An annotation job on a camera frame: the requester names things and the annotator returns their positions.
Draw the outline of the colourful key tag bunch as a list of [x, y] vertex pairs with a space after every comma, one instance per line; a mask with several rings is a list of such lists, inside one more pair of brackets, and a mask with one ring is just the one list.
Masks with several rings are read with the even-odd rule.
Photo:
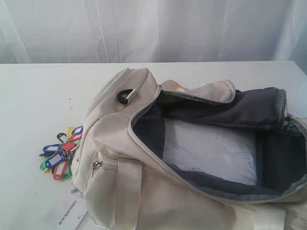
[[80, 146], [82, 136], [83, 126], [70, 126], [65, 133], [58, 133], [59, 143], [42, 148], [39, 156], [46, 159], [40, 164], [39, 169], [45, 173], [52, 173], [56, 181], [70, 179], [72, 160]]

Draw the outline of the white backdrop curtain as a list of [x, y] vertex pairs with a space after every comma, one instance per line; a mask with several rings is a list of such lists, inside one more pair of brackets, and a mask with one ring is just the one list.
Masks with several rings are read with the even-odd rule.
[[292, 60], [304, 0], [3, 0], [1, 63]]

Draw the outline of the white paper tag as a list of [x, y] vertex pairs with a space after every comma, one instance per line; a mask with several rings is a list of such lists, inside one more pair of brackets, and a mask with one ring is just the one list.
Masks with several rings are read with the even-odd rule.
[[43, 175], [39, 201], [40, 230], [76, 230], [86, 214], [83, 199], [71, 193], [69, 180], [56, 181]]

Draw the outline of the cream fabric duffel bag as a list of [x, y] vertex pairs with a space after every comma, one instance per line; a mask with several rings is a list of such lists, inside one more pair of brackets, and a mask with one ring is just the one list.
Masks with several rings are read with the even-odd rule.
[[93, 99], [72, 178], [105, 230], [304, 230], [307, 120], [283, 89], [127, 68]]

